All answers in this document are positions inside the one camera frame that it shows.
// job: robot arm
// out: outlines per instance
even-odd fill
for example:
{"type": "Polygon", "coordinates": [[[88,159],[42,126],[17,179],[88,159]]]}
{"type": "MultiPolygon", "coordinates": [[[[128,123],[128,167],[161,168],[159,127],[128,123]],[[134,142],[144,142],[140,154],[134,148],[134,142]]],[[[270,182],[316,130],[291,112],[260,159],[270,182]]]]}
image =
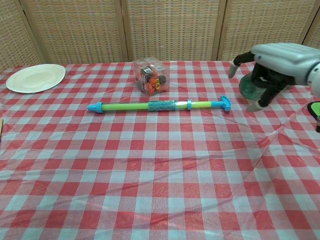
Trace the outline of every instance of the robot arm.
{"type": "MultiPolygon", "coordinates": [[[[320,97],[319,49],[295,43],[258,44],[233,59],[228,77],[232,78],[242,63],[254,61],[251,84],[265,91],[255,107],[249,110],[258,111],[267,107],[287,85],[310,85],[312,93],[320,97]]],[[[244,86],[248,85],[240,82],[240,91],[245,90],[241,89],[244,86]]]]}

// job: woven panel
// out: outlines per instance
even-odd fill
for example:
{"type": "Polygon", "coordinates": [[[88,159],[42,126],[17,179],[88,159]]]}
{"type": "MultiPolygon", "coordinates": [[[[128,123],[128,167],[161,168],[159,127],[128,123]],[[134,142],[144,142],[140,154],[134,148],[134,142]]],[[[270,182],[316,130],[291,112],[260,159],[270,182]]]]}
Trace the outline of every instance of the woven panel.
{"type": "Polygon", "coordinates": [[[210,60],[219,0],[127,0],[133,59],[210,60]]]}
{"type": "Polygon", "coordinates": [[[311,38],[311,41],[308,45],[310,47],[320,49],[320,23],[318,23],[315,32],[311,38]]]}
{"type": "Polygon", "coordinates": [[[0,0],[0,72],[40,59],[14,1],[0,0]]]}
{"type": "Polygon", "coordinates": [[[233,0],[222,60],[232,60],[255,44],[297,43],[316,1],[233,0]]]}
{"type": "Polygon", "coordinates": [[[25,0],[51,63],[122,62],[113,0],[25,0]]]}

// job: white plate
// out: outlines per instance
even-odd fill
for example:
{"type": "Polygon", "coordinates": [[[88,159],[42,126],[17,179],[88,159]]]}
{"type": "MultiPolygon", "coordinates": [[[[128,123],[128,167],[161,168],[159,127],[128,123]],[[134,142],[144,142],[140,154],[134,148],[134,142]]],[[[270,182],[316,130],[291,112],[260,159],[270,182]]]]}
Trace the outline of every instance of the white plate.
{"type": "Polygon", "coordinates": [[[40,64],[24,68],[12,74],[5,85],[23,94],[33,94],[53,88],[65,77],[66,69],[57,64],[40,64]]]}

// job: clear plastic box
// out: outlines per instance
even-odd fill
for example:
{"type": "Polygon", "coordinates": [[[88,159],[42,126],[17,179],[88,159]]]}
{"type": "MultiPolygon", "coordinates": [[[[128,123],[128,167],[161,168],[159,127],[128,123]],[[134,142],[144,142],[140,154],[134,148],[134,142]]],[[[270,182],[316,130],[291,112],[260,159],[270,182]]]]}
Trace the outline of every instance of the clear plastic box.
{"type": "Polygon", "coordinates": [[[154,57],[145,57],[133,61],[136,80],[142,92],[147,95],[169,91],[169,71],[154,57]]]}

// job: green tube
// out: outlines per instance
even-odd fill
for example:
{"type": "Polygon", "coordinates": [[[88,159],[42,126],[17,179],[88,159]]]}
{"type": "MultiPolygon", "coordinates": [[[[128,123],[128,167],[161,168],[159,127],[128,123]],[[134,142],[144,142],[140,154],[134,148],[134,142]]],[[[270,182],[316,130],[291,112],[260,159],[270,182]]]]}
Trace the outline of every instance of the green tube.
{"type": "Polygon", "coordinates": [[[148,103],[112,103],[103,104],[102,111],[121,111],[121,110],[147,110],[148,103]]]}
{"type": "MultiPolygon", "coordinates": [[[[210,101],[194,101],[191,103],[193,109],[200,109],[200,108],[211,108],[210,101]]],[[[178,101],[176,103],[177,109],[187,109],[187,102],[186,101],[178,101]]]]}

